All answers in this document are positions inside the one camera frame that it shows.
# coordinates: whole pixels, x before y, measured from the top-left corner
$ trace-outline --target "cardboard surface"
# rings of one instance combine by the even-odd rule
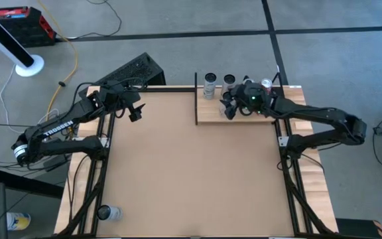
[[[195,125],[194,93],[143,93],[143,118],[115,122],[99,235],[291,236],[270,123]]]

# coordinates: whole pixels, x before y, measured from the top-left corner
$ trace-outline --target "yellow cable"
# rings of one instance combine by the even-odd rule
[[[64,37],[64,35],[62,34],[62,31],[61,31],[61,28],[60,26],[58,25],[57,21],[54,19],[54,17],[51,15],[50,11],[48,11],[48,9],[45,7],[44,3],[42,3],[40,0],[37,0],[38,3],[40,4],[40,6],[45,10],[46,14],[48,14],[48,16],[50,16],[52,22],[56,25],[57,27],[57,34],[64,40],[66,41],[68,44],[70,44],[70,46],[73,48],[73,51],[74,51],[74,68],[73,70],[71,71],[71,73],[63,80],[63,82],[67,82],[69,79],[71,79],[71,77],[74,75],[74,73],[77,71],[78,69],[78,59],[79,59],[79,56],[78,56],[78,51],[76,50],[76,48],[74,47],[74,45],[66,38]],[[47,109],[47,113],[50,112],[51,110],[51,107],[58,95],[58,92],[60,91],[61,89],[61,86],[58,86],[57,90],[55,91],[54,95],[52,95],[52,99],[50,101],[50,104],[48,105],[48,109]]]

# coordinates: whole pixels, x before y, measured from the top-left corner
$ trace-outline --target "white cable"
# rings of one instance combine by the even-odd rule
[[[7,87],[8,83],[10,82],[11,78],[13,77],[13,73],[14,73],[14,69],[15,69],[16,65],[14,64],[13,65],[13,69],[11,70],[11,73],[10,73],[10,76],[8,77],[8,80],[6,81],[6,83],[4,84],[3,88],[1,89],[0,91],[0,100],[1,102],[3,103],[3,106],[4,106],[4,110],[5,110],[5,118],[7,120],[7,125],[8,125],[8,128],[15,132],[15,133],[24,133],[24,132],[20,132],[20,131],[17,131],[15,129],[13,129],[11,126],[10,126],[10,120],[9,120],[9,116],[8,116],[8,110],[7,110],[7,107],[5,106],[5,102],[4,102],[4,99],[3,99],[3,92],[5,90],[5,88]],[[60,114],[60,112],[57,110],[57,109],[52,109],[50,112],[48,112],[47,114],[45,114],[45,116],[43,116],[39,121],[38,123],[40,123],[47,115],[50,115],[52,112],[57,112],[57,115]]]

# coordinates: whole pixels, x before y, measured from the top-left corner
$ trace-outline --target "wooden shelf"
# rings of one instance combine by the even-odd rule
[[[203,88],[197,89],[197,122],[198,123],[271,123],[274,121],[271,117],[257,115],[253,113],[251,116],[243,116],[239,112],[235,115],[233,120],[229,120],[221,113],[222,103],[220,100],[221,88],[215,89],[213,99],[207,100],[203,97]]]

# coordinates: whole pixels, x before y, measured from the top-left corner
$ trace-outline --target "concrete floor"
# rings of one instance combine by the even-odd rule
[[[107,5],[92,5],[84,0],[45,3],[69,37],[92,31],[107,34],[117,28],[117,19]],[[259,0],[110,0],[110,3],[123,20],[118,35],[267,30]],[[382,26],[380,0],[268,0],[268,3],[276,29]],[[0,7],[19,5],[40,9],[35,0],[0,0]],[[361,117],[369,127],[364,145],[339,146],[321,152],[336,217],[375,219],[382,223],[382,166],[373,156],[371,140],[371,128],[382,119],[382,31],[277,37],[289,84],[303,86],[308,104],[341,108]],[[269,35],[88,41],[74,45],[80,67],[57,97],[54,107],[60,111],[68,109],[79,83],[96,81],[143,52],[149,53],[164,69],[170,85],[192,84],[194,72],[272,77],[277,64]],[[32,78],[13,76],[4,95],[11,124],[36,124],[45,114],[57,82],[74,65],[73,52],[66,43],[28,51],[41,55],[46,66]],[[0,90],[12,65],[0,53]],[[0,124],[6,124],[1,102]],[[314,124],[314,129],[322,131],[326,127]],[[9,148],[16,138],[16,133],[0,125],[0,161],[15,160]],[[382,159],[382,137],[376,142]],[[57,183],[66,178],[66,169],[32,176]],[[9,192],[7,204],[21,195]],[[13,211],[31,213],[33,222],[28,230],[10,233],[10,237],[52,234],[59,203],[56,199],[26,197]]]

